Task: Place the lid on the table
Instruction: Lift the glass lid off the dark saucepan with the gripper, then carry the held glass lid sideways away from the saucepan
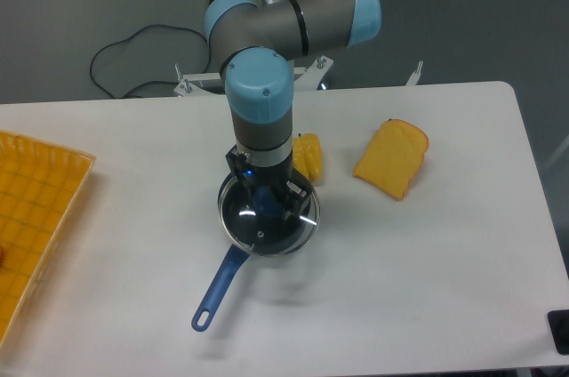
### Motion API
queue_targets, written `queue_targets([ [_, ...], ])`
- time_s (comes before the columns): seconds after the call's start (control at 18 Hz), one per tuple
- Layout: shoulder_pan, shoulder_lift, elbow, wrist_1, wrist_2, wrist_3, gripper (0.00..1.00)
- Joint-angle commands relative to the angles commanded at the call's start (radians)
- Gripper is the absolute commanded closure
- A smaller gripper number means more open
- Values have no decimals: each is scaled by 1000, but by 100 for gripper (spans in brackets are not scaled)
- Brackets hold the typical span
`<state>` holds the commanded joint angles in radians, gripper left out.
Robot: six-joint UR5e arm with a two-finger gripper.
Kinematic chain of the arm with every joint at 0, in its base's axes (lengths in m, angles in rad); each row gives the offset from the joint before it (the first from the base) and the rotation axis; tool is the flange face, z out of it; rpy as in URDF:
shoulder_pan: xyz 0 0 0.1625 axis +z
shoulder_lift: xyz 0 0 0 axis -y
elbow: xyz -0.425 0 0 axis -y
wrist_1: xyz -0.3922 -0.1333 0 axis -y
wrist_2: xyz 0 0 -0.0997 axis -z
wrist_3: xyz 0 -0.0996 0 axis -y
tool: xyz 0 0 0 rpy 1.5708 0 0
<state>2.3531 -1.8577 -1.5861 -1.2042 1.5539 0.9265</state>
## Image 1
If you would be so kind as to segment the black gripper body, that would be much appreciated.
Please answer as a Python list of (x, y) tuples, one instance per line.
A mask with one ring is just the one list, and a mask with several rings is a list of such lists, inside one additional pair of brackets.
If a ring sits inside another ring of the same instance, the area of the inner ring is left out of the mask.
[(244, 154), (247, 163), (255, 170), (255, 208), (283, 208), (279, 193), (285, 183), (293, 179), (293, 145), (282, 144), (272, 150), (256, 150), (236, 144), (226, 154), (229, 175), (225, 182), (225, 206), (250, 208), (236, 176), (237, 154)]

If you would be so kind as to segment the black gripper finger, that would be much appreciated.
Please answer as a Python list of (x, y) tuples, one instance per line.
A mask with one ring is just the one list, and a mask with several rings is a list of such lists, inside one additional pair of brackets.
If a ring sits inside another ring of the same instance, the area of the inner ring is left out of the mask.
[(289, 180), (279, 193), (283, 207), (283, 219), (299, 217), (308, 207), (310, 199), (310, 183), (307, 180)]
[(256, 175), (254, 168), (247, 163), (244, 154), (237, 154), (236, 156), (236, 176), (238, 183), (245, 192), (248, 206), (254, 210), (253, 196), (256, 189)]

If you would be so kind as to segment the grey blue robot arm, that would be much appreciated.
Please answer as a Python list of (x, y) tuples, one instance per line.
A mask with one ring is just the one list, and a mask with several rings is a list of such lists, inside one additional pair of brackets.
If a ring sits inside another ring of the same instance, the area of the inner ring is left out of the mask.
[(376, 37), (380, 0), (212, 0), (204, 34), (232, 115), (228, 155), (236, 184), (258, 214), (284, 218), (308, 204), (293, 170), (290, 62)]

